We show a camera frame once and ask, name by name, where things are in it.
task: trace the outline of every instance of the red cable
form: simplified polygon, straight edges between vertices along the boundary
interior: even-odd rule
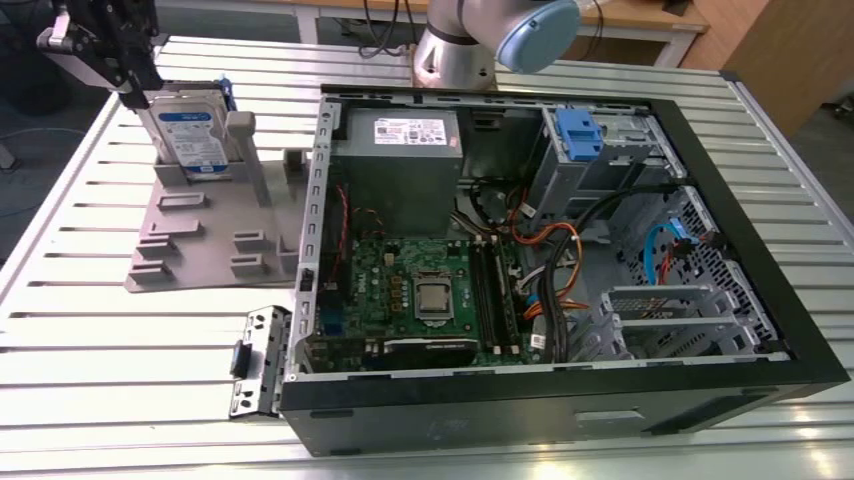
[[[338,276],[338,265],[342,261],[342,253],[345,252],[345,246],[347,245],[347,222],[350,220],[350,202],[347,201],[347,195],[341,185],[335,185],[338,194],[342,197],[342,205],[345,207],[345,215],[342,218],[342,236],[338,240],[338,255],[335,255],[335,264],[333,265],[333,273],[330,273],[330,281],[334,281]]]

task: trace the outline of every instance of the power supply label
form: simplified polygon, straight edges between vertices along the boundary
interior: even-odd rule
[[[422,118],[379,118],[374,122],[378,145],[448,145],[445,121]]]
[[[199,174],[225,172],[229,158],[223,144],[211,133],[213,115],[207,112],[162,113],[158,119],[165,127],[166,140],[185,169]]]

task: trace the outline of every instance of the hard drive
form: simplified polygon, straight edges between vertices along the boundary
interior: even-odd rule
[[[181,164],[190,181],[230,178],[229,162],[238,160],[226,138],[226,117],[237,110],[231,82],[167,82],[147,95],[151,108],[138,113],[161,163]]]

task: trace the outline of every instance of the blue hard drive label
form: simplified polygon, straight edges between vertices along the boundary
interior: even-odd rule
[[[214,116],[207,112],[161,113],[162,131],[189,172],[222,174],[229,168],[223,144],[213,133]]]
[[[163,122],[209,122],[211,114],[202,113],[162,113],[158,115]]]

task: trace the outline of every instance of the aluminum profile table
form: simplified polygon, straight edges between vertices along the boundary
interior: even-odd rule
[[[175,37],[158,64],[169,79],[229,75],[241,109],[258,115],[255,141],[270,161],[313,144],[321,83],[410,84],[405,58],[365,61],[349,47]],[[500,70],[498,81],[505,90],[678,102],[854,368],[852,225],[742,85],[714,72],[565,62],[533,76]],[[229,422],[243,315],[289,306],[291,291],[125,291],[154,160],[139,120],[114,96],[0,273],[0,472],[698,480],[854,472],[854,383],[693,435],[346,459],[313,458],[285,422]]]

